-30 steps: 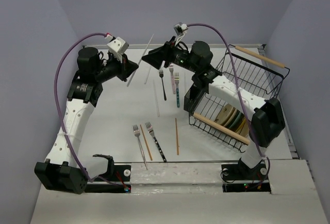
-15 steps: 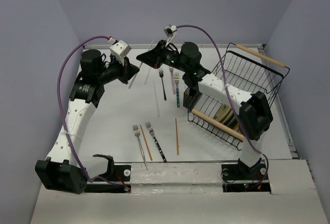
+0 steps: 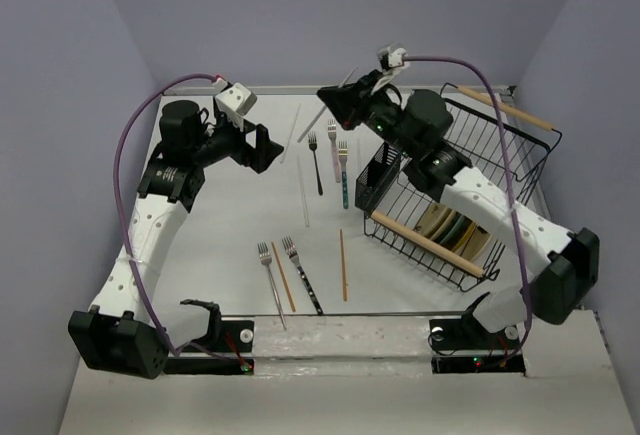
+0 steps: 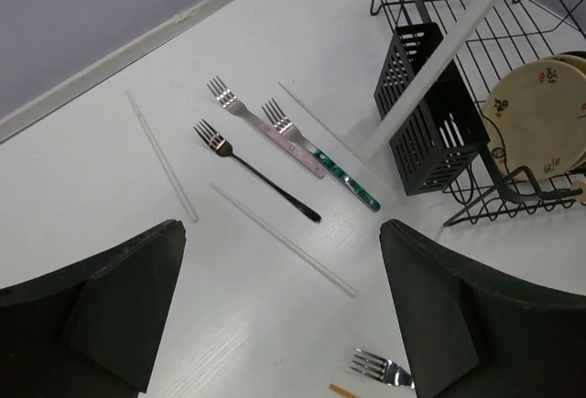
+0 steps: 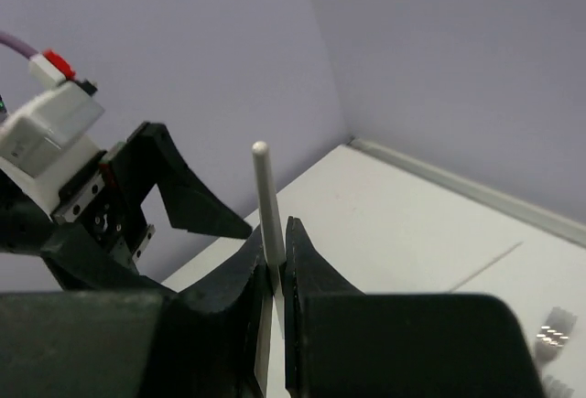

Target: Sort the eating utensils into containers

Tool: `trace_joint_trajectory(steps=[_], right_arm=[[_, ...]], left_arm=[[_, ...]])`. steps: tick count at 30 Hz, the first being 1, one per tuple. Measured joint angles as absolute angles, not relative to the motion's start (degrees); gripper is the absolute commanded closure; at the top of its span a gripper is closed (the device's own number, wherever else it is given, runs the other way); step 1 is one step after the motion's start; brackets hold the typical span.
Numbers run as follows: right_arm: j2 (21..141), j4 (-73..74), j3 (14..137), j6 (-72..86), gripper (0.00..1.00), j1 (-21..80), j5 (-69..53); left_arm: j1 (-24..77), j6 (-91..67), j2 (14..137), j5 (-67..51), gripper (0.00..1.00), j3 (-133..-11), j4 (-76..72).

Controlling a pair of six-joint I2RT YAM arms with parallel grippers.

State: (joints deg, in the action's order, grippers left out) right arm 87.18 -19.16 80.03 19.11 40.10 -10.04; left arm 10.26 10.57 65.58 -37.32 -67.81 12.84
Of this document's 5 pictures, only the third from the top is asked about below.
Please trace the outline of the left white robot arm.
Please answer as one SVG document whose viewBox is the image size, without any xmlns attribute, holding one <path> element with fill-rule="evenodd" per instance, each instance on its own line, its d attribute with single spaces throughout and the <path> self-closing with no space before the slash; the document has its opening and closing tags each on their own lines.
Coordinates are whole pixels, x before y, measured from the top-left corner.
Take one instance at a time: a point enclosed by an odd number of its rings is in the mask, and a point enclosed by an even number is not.
<svg viewBox="0 0 640 435">
<path fill-rule="evenodd" d="M 158 377 L 186 349 L 211 351 L 226 332 L 218 304 L 186 298 L 195 317 L 180 328 L 161 323 L 151 301 L 178 230 L 205 183 L 205 169 L 226 158 L 257 174 L 283 152 L 262 124 L 236 126 L 215 102 L 166 103 L 159 117 L 160 140 L 138 185 L 123 247 L 98 295 L 86 311 L 75 311 L 68 332 L 88 368 Z"/>
</svg>

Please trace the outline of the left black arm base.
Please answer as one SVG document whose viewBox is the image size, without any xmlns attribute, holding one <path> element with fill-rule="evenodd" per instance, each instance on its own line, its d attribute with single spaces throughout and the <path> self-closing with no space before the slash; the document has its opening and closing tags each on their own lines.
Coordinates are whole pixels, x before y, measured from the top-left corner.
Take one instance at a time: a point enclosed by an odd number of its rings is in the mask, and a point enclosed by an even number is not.
<svg viewBox="0 0 640 435">
<path fill-rule="evenodd" d="M 253 319 L 223 319 L 216 340 L 201 338 L 187 346 L 179 358 L 170 357 L 166 375 L 252 375 L 255 361 Z"/>
</svg>

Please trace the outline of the silver fork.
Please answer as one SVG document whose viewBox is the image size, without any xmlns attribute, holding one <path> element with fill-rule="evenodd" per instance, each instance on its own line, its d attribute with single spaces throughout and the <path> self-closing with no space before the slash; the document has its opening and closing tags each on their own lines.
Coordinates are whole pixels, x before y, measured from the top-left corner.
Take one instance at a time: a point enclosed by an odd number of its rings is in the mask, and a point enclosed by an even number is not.
<svg viewBox="0 0 640 435">
<path fill-rule="evenodd" d="M 281 325 L 283 327 L 283 330 L 286 331 L 287 330 L 287 324 L 286 324 L 286 320 L 285 320 L 285 315 L 284 315 L 284 311 L 282 308 L 282 304 L 281 304 L 281 300 L 279 297 L 279 293 L 278 293 L 278 289 L 276 287 L 276 283 L 275 283 L 275 279 L 271 270 L 271 264 L 272 264 L 272 255 L 271 252 L 267 246 L 266 243 L 264 242 L 260 242 L 257 244 L 257 250 L 258 250 L 258 255 L 259 255 L 259 260 L 260 263 L 264 266 L 266 273 L 267 273 L 267 277 L 271 286 L 271 291 L 273 294 L 273 298 L 274 298 L 274 302 L 276 305 L 276 309 L 278 311 L 278 316 L 281 322 Z"/>
</svg>

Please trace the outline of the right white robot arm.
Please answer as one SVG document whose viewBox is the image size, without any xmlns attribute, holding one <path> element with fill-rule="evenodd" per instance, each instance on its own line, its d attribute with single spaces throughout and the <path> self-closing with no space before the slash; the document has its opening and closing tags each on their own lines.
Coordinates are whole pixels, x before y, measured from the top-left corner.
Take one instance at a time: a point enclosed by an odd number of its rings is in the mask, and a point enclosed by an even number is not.
<svg viewBox="0 0 640 435">
<path fill-rule="evenodd" d="M 432 200 L 477 223 L 516 254 L 524 268 L 520 286 L 488 292 L 466 310 L 462 339 L 482 347 L 496 333 L 532 318 L 561 325 L 598 280 L 600 239 L 590 229 L 555 224 L 487 178 L 445 138 L 453 116 L 432 90 L 416 90 L 398 103 L 374 70 L 344 86 L 317 91 L 339 125 L 364 125 L 408 158 L 410 183 Z"/>
</svg>

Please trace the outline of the black dotted handle fork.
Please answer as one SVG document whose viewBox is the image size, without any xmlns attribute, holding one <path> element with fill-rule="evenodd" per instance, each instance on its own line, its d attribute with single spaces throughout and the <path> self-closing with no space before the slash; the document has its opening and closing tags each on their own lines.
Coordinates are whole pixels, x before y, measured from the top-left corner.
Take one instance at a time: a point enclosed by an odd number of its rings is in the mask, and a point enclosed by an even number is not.
<svg viewBox="0 0 640 435">
<path fill-rule="evenodd" d="M 309 296 L 309 299 L 311 301 L 311 303 L 314 306 L 315 312 L 318 316 L 323 316 L 324 315 L 324 311 L 321 307 L 321 304 L 317 298 L 316 292 L 313 289 L 311 282 L 308 279 L 308 276 L 300 262 L 299 259 L 299 254 L 297 251 L 297 248 L 292 240 L 291 237 L 287 236 L 284 237 L 282 239 L 282 244 L 283 244 L 283 248 L 285 249 L 286 255 L 289 258 L 289 260 L 291 261 L 291 263 L 294 265 L 294 267 L 296 268 L 296 271 L 302 281 L 302 284 L 304 286 L 304 289 L 307 293 L 307 295 Z"/>
</svg>

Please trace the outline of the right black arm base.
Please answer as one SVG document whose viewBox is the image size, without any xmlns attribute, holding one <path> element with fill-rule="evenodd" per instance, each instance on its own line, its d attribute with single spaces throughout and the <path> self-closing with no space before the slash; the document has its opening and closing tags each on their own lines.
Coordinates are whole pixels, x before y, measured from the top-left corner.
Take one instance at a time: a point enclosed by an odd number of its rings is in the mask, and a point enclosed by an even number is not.
<svg viewBox="0 0 640 435">
<path fill-rule="evenodd" d="M 461 318 L 437 318 L 429 321 L 427 342 L 433 353 L 434 374 L 526 372 L 515 326 L 497 333 L 482 326 L 468 332 Z"/>
</svg>

